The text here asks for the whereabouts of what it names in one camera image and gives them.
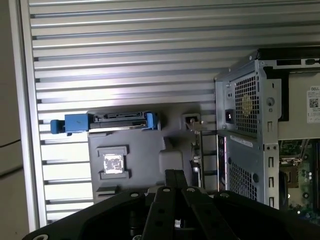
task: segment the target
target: label sticker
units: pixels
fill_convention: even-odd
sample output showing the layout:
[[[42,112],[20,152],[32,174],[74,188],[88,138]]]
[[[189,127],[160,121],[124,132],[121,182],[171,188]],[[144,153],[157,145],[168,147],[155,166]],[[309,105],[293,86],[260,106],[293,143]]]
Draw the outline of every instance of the label sticker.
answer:
[[[242,138],[240,138],[240,137],[236,137],[236,136],[232,136],[232,135],[231,135],[230,138],[231,138],[231,140],[233,140],[233,141],[235,141],[235,142],[237,142],[237,143],[246,145],[246,146],[248,146],[248,147],[250,147],[250,148],[253,148],[253,147],[254,147],[254,144],[253,144],[252,142],[246,141],[246,140],[244,140],[244,139],[242,139]]]
[[[320,86],[312,86],[306,92],[306,121],[308,124],[320,124]]]

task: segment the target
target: cable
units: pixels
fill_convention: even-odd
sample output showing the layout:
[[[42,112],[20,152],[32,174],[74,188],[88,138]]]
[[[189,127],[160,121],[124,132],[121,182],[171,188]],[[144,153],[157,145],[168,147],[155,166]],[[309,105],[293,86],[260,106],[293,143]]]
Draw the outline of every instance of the cable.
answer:
[[[9,143],[7,143],[7,144],[5,144],[5,145],[1,145],[1,146],[0,146],[0,149],[2,149],[2,148],[4,148],[4,147],[8,147],[8,146],[10,146],[10,145],[12,145],[12,144],[16,144],[16,143],[18,143],[18,142],[20,142],[20,141],[21,141],[21,139],[18,139],[18,140],[9,142]]]
[[[11,175],[20,172],[20,171],[23,170],[23,169],[24,169],[24,166],[23,166],[23,165],[20,165],[20,166],[17,166],[17,167],[12,168],[12,169],[10,169],[10,170],[7,170],[7,171],[5,171],[5,172],[2,172],[2,173],[0,174],[0,180],[3,180],[3,179],[5,179],[5,178],[8,178],[8,177],[10,177]]]

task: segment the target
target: metal shutter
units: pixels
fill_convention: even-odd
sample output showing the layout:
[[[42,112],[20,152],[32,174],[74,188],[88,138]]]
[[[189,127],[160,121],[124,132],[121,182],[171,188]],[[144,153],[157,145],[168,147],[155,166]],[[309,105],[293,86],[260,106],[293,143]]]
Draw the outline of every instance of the metal shutter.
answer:
[[[52,135],[50,120],[198,102],[215,129],[221,69],[258,46],[320,39],[317,0],[10,0],[10,11],[31,230],[92,204],[87,135]]]

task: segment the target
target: screw hole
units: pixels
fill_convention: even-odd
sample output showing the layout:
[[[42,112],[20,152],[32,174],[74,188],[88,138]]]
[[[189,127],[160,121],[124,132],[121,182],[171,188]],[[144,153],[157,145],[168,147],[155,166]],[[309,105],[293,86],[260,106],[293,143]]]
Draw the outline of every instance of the screw hole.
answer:
[[[164,225],[164,223],[163,223],[162,221],[156,221],[156,222],[155,222],[155,225],[156,225],[157,227],[162,227],[162,226]]]
[[[42,234],[42,235],[39,235],[39,236],[36,236],[33,240],[48,240],[48,235],[46,234]]]
[[[255,183],[258,183],[259,182],[259,176],[258,174],[254,173],[253,176],[252,176],[252,179]]]

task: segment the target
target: perforated metal panel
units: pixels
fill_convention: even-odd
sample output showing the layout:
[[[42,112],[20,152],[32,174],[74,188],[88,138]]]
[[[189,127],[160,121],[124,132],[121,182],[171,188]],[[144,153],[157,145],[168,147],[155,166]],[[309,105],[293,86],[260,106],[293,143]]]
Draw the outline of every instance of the perforated metal panel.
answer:
[[[256,77],[235,83],[235,123],[237,130],[244,133],[257,133],[259,97]]]
[[[230,190],[252,200],[257,200],[257,188],[252,183],[252,174],[234,162],[229,173]]]

